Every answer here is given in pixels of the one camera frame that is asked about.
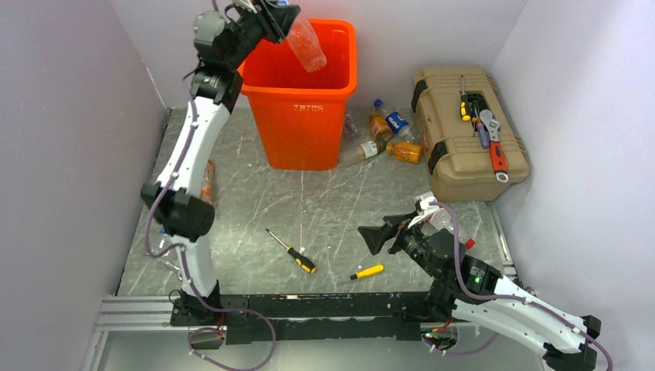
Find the red label bottle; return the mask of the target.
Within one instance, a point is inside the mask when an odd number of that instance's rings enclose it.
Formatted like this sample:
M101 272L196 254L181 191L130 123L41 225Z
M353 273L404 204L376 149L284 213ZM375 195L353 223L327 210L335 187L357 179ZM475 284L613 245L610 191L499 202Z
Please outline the red label bottle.
M439 209L430 219L429 223L435 228L436 231L447 230L453 236L457 236L459 242L463 244L467 250L472 249L476 245L476 240L464 231L463 227L459 226L455 230L453 219L451 215L443 208Z

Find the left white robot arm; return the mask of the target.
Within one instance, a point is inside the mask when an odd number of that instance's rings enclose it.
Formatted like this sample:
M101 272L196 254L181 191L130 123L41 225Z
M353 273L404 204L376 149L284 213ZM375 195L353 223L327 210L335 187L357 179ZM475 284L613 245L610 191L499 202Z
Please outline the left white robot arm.
M158 259L175 250L182 272L182 302L204 325L222 314L219 282L214 274L207 235L215 208L201 198L203 175L220 131L240 95L238 69L262 42L282 43L300 14L299 5L279 1L233 1L224 11L208 10L193 24L198 64L187 78L188 110L181 134L156 181L143 184L146 224L157 221L171 244L156 252L150 232L144 253Z

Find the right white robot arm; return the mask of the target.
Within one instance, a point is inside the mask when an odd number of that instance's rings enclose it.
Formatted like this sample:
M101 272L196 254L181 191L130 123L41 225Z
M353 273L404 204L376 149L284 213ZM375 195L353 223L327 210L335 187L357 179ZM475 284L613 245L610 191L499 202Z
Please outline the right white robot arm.
M417 212L384 217L381 226L360 226L371 254L393 242L389 254L405 253L433 280L426 312L436 321L464 320L488 328L538 354L552 370L594 370L592 341L601 321L576 317L545 303L484 261L467 254L458 237L441 229L431 234L414 223Z

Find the orange label bottle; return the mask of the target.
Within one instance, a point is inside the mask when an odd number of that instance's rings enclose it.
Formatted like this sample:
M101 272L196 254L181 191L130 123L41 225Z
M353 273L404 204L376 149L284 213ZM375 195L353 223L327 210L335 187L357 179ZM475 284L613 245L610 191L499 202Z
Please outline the orange label bottle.
M213 162L211 160L208 160L202 176L200 198L203 202L208 203L210 205L213 204L212 181L213 181L214 171L215 171L215 166Z

